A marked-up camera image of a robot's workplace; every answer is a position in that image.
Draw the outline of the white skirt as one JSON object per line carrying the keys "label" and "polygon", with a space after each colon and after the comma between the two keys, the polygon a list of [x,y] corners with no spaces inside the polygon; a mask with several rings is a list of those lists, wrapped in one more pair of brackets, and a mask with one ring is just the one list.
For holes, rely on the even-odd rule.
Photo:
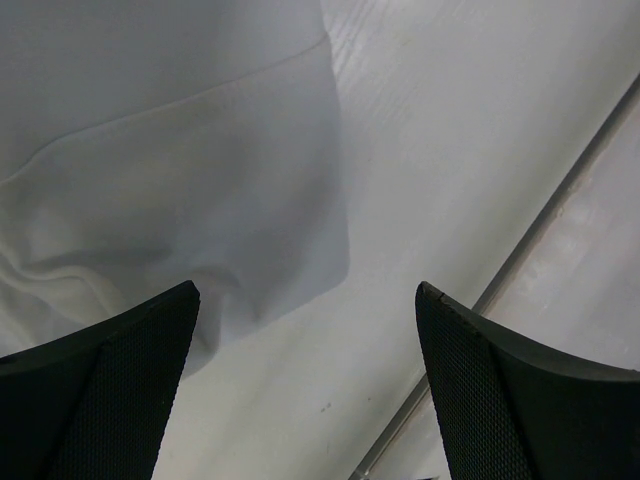
{"label": "white skirt", "polygon": [[1,351],[190,280],[189,371],[339,285],[341,115],[317,1],[1,5]]}

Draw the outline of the metal table edge rail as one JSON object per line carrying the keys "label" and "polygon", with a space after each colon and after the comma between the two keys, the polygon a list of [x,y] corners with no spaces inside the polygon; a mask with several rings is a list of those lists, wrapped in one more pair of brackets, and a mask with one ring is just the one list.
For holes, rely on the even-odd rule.
{"label": "metal table edge rail", "polygon": [[[582,151],[574,165],[555,189],[535,220],[526,230],[511,254],[507,257],[496,275],[475,302],[472,310],[478,314],[487,313],[495,305],[507,287],[518,274],[522,264],[529,257],[552,220],[559,214],[561,207],[579,187],[580,181],[592,167],[598,156],[626,121],[629,113],[639,101],[639,80],[635,79],[628,90],[599,127],[594,137]],[[349,480],[366,479],[376,464],[400,435],[414,413],[430,395],[429,380],[426,375],[411,390],[406,400],[373,443],[366,455],[349,476]]]}

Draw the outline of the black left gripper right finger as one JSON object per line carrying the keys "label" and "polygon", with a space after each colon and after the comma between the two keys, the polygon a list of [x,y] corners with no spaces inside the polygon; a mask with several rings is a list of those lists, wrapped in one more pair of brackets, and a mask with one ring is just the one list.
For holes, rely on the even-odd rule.
{"label": "black left gripper right finger", "polygon": [[545,346],[427,282],[415,310],[452,478],[638,478],[638,372]]}

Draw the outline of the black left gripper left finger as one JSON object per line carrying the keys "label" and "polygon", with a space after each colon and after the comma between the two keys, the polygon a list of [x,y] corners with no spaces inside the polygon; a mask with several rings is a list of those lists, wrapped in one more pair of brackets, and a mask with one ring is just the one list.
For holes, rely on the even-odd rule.
{"label": "black left gripper left finger", "polygon": [[149,479],[200,294],[186,281],[1,360],[4,479]]}

